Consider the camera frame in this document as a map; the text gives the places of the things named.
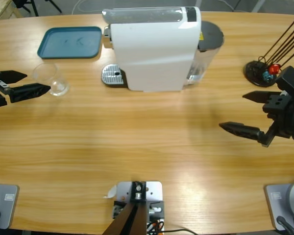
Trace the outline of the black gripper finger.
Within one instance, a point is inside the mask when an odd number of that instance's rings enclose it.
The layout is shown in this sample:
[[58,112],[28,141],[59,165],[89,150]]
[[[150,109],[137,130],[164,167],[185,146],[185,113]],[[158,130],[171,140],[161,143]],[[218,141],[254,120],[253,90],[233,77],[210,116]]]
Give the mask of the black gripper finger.
[[26,77],[26,74],[14,70],[1,71],[1,81],[4,83],[16,83]]
[[263,103],[264,112],[284,112],[291,102],[291,97],[282,92],[253,91],[244,94],[243,98]]
[[258,127],[247,126],[237,122],[224,122],[220,123],[219,126],[235,136],[255,140],[263,147],[268,147],[278,133],[278,126],[275,122],[266,133],[261,131]]
[[46,94],[50,90],[50,86],[32,83],[19,87],[11,88],[9,95],[10,102],[20,102],[28,99],[33,99]]

